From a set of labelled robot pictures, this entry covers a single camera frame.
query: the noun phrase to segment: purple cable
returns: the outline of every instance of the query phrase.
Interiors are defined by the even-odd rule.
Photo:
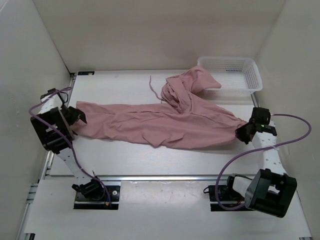
[[[30,114],[32,117],[34,117],[35,119],[39,120],[39,121],[40,121],[41,123],[43,123],[44,125],[46,125],[46,126],[48,126],[49,128],[51,128],[53,131],[55,131],[57,134],[59,134],[59,136],[61,136],[61,137],[63,138],[63,140],[65,140],[65,142],[68,144],[69,148],[70,148],[71,151],[72,151],[72,154],[73,154],[75,163],[76,163],[76,165],[78,166],[78,168],[79,168],[85,175],[87,175],[89,178],[92,178],[92,179],[98,181],[98,182],[102,185],[104,191],[105,191],[106,194],[107,194],[107,197],[108,197],[108,200],[109,200],[109,203],[110,203],[110,206],[111,206],[111,198],[110,198],[110,194],[109,194],[109,192],[108,192],[108,189],[107,189],[106,185],[105,185],[99,178],[90,175],[88,172],[86,172],[86,171],[81,167],[81,165],[80,165],[80,163],[79,163],[79,161],[78,161],[78,159],[77,159],[76,151],[75,151],[74,146],[72,145],[72,143],[71,143],[59,130],[57,130],[54,126],[52,126],[51,124],[47,123],[46,121],[44,121],[43,119],[41,119],[40,117],[38,117],[37,115],[35,115],[35,114],[32,112],[33,109],[35,109],[35,108],[37,108],[37,107],[40,107],[41,105],[45,104],[50,98],[52,98],[52,96],[54,96],[54,95],[56,95],[56,94],[58,94],[58,93],[60,93],[60,92],[62,92],[62,91],[69,91],[69,90],[71,90],[71,89],[72,89],[72,87],[69,86],[69,87],[65,87],[65,88],[63,88],[63,89],[61,89],[61,90],[55,91],[55,92],[52,93],[46,100],[44,100],[43,102],[40,102],[39,104],[31,107],[28,112],[29,112],[29,114]]]
[[[263,150],[270,150],[270,149],[277,148],[277,147],[280,147],[280,146],[283,146],[283,145],[287,145],[287,144],[292,144],[292,143],[298,142],[298,141],[306,138],[306,137],[311,133],[311,130],[312,130],[311,124],[310,124],[307,120],[305,120],[305,119],[303,119],[303,118],[301,118],[301,117],[299,117],[299,116],[294,116],[294,115],[290,115],[290,114],[273,114],[272,116],[286,116],[286,117],[291,117],[291,118],[299,119],[299,120],[305,122],[305,123],[308,125],[308,127],[309,127],[308,132],[307,132],[306,134],[304,134],[303,136],[298,137],[298,138],[296,138],[296,139],[294,139],[294,140],[281,142],[281,143],[275,144],[275,145],[273,145],[273,146],[266,146],[266,147],[261,147],[261,148],[257,148],[257,149],[252,149],[252,150],[249,150],[249,151],[245,151],[245,152],[240,153],[239,155],[235,156],[235,157],[232,158],[230,161],[228,161],[228,162],[226,163],[226,165],[224,165],[224,167],[221,169],[221,171],[220,171],[220,173],[219,173],[219,175],[218,175],[218,177],[217,177],[217,179],[216,179],[215,187],[214,187],[215,199],[216,199],[217,203],[219,204],[219,206],[220,206],[222,209],[228,210],[228,211],[232,211],[232,210],[241,209],[241,208],[243,208],[243,207],[245,206],[245,204],[242,203],[242,204],[237,205],[237,206],[234,206],[234,207],[226,207],[226,206],[223,206],[223,204],[222,204],[222,203],[220,202],[220,200],[219,200],[219,194],[218,194],[219,181],[220,181],[220,179],[221,179],[221,177],[222,177],[222,174],[224,173],[224,171],[226,170],[226,168],[227,168],[231,163],[233,163],[233,162],[234,162],[235,160],[237,160],[238,158],[240,158],[240,157],[242,157],[242,156],[244,156],[244,155],[247,155],[247,154],[251,154],[251,153],[259,152],[259,151],[263,151]]]

